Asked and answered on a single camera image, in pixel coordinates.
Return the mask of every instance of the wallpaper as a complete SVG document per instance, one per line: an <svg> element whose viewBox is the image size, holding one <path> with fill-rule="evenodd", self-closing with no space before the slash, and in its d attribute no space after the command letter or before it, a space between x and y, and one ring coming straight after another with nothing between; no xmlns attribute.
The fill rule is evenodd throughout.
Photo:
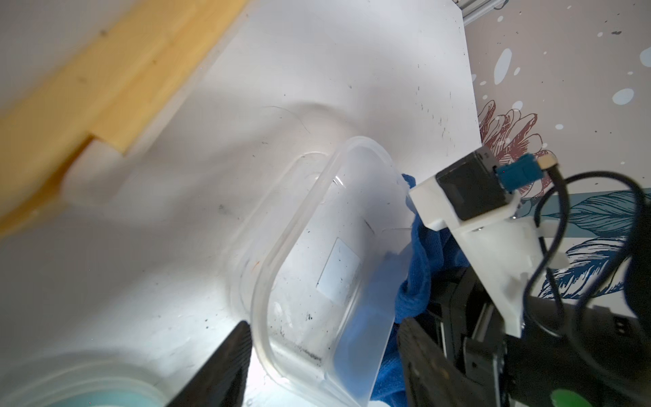
<svg viewBox="0 0 651 407"><path fill-rule="evenodd" d="M651 198L651 2L510 0L466 27L480 134L501 163L554 154L565 177L592 170L624 173ZM519 215L549 189L548 178L521 189ZM622 245L631 194L617 181L570 185L572 214L562 249L561 292L576 299ZM558 218L551 200L544 218ZM596 303L629 314L622 270ZM537 293L551 297L541 281Z"/></svg>

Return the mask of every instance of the black cable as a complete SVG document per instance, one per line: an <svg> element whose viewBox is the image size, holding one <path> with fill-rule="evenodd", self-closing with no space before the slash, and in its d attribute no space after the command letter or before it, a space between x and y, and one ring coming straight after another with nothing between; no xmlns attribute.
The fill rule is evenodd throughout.
<svg viewBox="0 0 651 407"><path fill-rule="evenodd" d="M562 186L562 188L559 188L559 204L561 206L561 211L560 211L561 218L559 222L559 228L557 229L556 235L554 236L554 240L552 241L549 250L547 250L547 247L545 245L545 240L542 237L538 239L538 241L540 242L540 249L542 250L543 257L536 271L534 271L533 275L531 276L531 278L527 282L527 285L525 286L525 292L522 296L522 305L523 305L525 316L531 322L536 324L541 330L543 330L547 334L555 338L562 338L564 336L562 331L563 331L563 324L565 320L563 301L561 298L561 292L559 291L559 286L556 283L556 279L554 278L554 274L552 270L549 267L547 267L547 265L549 264L552 257L554 257L554 255L558 251L559 247L561 246L561 241L563 239L563 236L565 236L565 230L567 229L568 226L569 213L570 213L570 196L568 194L568 190L565 185L565 179L563 179L561 172L558 169L558 165L554 165L553 167L547 169L547 173L549 174L549 177L551 178L551 181L554 183L554 185ZM538 210L538 207L542 207L540 203L536 207L536 211ZM536 218L534 217L534 222L536 223L536 227L540 226L540 218L536 220ZM554 302L556 303L556 310L559 315L558 331L543 324L536 317L536 315L531 311L531 290L533 290L533 286L535 285L536 281L538 281L538 278L540 278L542 272L545 272L547 275L547 280L549 281L549 287L554 297Z"/></svg>
<svg viewBox="0 0 651 407"><path fill-rule="evenodd" d="M574 350L579 354L581 359L597 374L598 377L609 387L613 388L616 391L619 391L621 394L627 396L629 399L635 401L640 405L651 406L651 397L646 392L643 395L644 391L633 381L623 378L617 374L612 373L592 357L592 354L583 346L581 338L579 337L579 330L581 327L581 321L587 308L588 302L592 299L592 296L599 290L599 288L618 270L619 266L629 257L632 253L632 249L636 244L636 240L639 239L640 234L644 229L644 225L641 222L643 215L644 206L646 204L646 197L644 191L640 188L639 185L631 178L618 174L612 173L610 171L591 171L588 173L581 173L567 178L562 184L556 184L549 190L538 203L536 210L534 212L534 222L536 224L540 223L540 217L542 212L542 206L549 200L549 198L554 194L556 190L559 190L559 196L562 190L567 192L567 184L572 182L583 180L586 178L610 178L617 180L625 184L631 192L635 199L635 214L633 217L633 226L629 236L624 242L624 245L617 252L614 259L611 259L607 266L602 270L599 276L590 284L588 289L579 297L578 302L575 306L575 312L572 315L570 322L567 324L566 334L570 344L574 347ZM565 216L569 217L569 209L561 208L561 215L565 212Z"/></svg>

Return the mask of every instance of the black metal part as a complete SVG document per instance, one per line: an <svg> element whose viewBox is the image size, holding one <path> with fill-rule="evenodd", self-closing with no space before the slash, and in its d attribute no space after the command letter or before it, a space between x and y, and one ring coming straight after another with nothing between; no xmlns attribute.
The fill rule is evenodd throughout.
<svg viewBox="0 0 651 407"><path fill-rule="evenodd" d="M491 150L480 147L436 175L459 219L472 219L513 199L495 175L498 165Z"/></svg>
<svg viewBox="0 0 651 407"><path fill-rule="evenodd" d="M411 407L488 407L414 318L400 324L398 350Z"/></svg>
<svg viewBox="0 0 651 407"><path fill-rule="evenodd" d="M251 345L249 325L241 321L167 407L241 406Z"/></svg>
<svg viewBox="0 0 651 407"><path fill-rule="evenodd" d="M415 320L483 405L508 405L504 322L472 268L436 276L427 310Z"/></svg>
<svg viewBox="0 0 651 407"><path fill-rule="evenodd" d="M427 310L416 317L447 359L462 372L465 372L464 340L472 334L489 300L472 268L454 268L432 281Z"/></svg>
<svg viewBox="0 0 651 407"><path fill-rule="evenodd" d="M482 389L486 403L508 406L504 320L492 303L485 303L472 336L464 341L465 376Z"/></svg>
<svg viewBox="0 0 651 407"><path fill-rule="evenodd" d="M551 300L532 298L532 310L543 322L556 318ZM572 305L566 304L571 315ZM622 377L651 383L651 349L638 321L614 315L608 308L587 309L583 317L581 336L589 352L610 371ZM564 339L556 339L528 324L520 339L506 337L508 357L508 393L530 407L552 407L549 397L556 389L575 391L594 407L633 406L593 374Z"/></svg>

